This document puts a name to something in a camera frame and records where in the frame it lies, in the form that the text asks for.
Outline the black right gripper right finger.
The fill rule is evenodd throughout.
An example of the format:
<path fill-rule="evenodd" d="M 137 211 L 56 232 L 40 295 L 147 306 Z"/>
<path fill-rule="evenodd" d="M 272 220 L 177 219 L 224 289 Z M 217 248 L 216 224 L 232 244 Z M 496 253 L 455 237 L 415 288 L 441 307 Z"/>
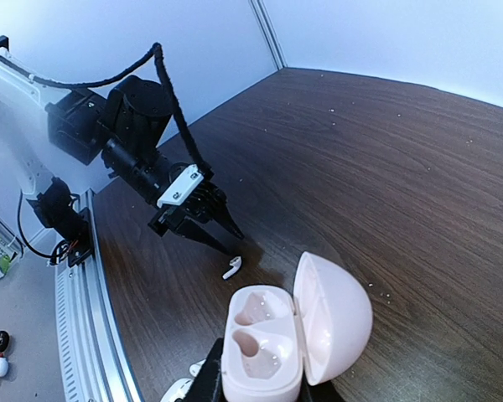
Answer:
<path fill-rule="evenodd" d="M 310 385 L 305 379 L 303 381 L 303 401 L 304 402 L 344 402 L 344 398 L 339 394 L 334 384 L 329 380 L 317 385 Z"/>

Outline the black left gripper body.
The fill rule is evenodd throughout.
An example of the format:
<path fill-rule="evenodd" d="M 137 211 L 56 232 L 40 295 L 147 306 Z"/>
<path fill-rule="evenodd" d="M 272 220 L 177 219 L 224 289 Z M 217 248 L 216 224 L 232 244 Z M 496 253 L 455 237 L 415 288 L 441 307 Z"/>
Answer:
<path fill-rule="evenodd" d="M 159 236 L 171 231 L 181 237 L 210 237 L 200 225 L 216 220 L 225 207 L 225 193 L 202 179 L 181 205 L 163 204 L 148 226 Z"/>

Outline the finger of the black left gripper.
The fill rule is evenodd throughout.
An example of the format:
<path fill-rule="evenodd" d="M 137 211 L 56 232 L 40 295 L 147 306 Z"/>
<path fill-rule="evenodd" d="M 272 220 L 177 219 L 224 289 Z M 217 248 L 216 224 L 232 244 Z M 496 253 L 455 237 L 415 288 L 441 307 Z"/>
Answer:
<path fill-rule="evenodd" d="M 206 232 L 201 226 L 197 225 L 193 220 L 183 219 L 178 224 L 176 234 L 188 240 L 201 243 L 210 248 L 219 251 L 224 255 L 230 255 L 230 251 L 215 237 Z"/>
<path fill-rule="evenodd" d="M 234 219 L 231 217 L 229 209 L 225 201 L 214 200 L 210 201 L 212 219 L 217 222 L 228 233 L 235 236 L 239 240 L 245 238 L 242 231 L 237 226 Z"/>

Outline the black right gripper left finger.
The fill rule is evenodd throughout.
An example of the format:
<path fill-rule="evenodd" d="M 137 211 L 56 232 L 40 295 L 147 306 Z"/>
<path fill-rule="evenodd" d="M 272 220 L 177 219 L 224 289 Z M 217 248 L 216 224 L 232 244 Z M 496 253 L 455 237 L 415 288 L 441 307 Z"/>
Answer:
<path fill-rule="evenodd" d="M 184 401 L 219 402 L 224 400 L 221 374 L 223 346 L 224 338 L 217 338 L 185 395 Z"/>

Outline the white stem earbud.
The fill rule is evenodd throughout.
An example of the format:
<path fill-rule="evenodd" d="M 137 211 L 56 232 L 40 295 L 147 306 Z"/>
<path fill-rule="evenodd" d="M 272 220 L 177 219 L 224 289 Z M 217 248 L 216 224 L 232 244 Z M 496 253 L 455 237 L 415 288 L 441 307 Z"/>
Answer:
<path fill-rule="evenodd" d="M 234 276 L 242 266 L 242 257 L 236 256 L 229 261 L 229 269 L 222 275 L 222 279 L 224 281 L 229 280 L 232 276 Z"/>

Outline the pink earbud case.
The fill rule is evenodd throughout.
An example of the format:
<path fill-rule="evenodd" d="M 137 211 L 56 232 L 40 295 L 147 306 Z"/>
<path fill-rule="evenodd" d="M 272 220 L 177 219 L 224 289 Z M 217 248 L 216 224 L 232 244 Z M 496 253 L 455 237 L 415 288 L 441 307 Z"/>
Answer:
<path fill-rule="evenodd" d="M 301 254 L 292 291 L 245 286 L 233 293 L 221 353 L 228 401 L 295 401 L 347 371 L 366 348 L 370 298 L 344 268 Z"/>

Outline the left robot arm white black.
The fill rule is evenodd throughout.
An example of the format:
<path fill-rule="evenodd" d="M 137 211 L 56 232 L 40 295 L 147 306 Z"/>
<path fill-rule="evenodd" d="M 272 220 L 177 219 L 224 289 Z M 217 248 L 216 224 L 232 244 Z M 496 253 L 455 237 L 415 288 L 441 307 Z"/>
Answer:
<path fill-rule="evenodd" d="M 155 208 L 149 225 L 157 235 L 173 233 L 225 252 L 205 230 L 213 221 L 243 238 L 189 130 L 160 44 L 109 79 L 64 83 L 25 69 L 10 54 L 8 37 L 0 36 L 0 144 L 19 200 L 61 238 L 47 261 L 79 265 L 95 252 L 89 210 L 44 165 L 31 143 L 35 137 L 83 165 L 100 157 L 112 177 Z"/>

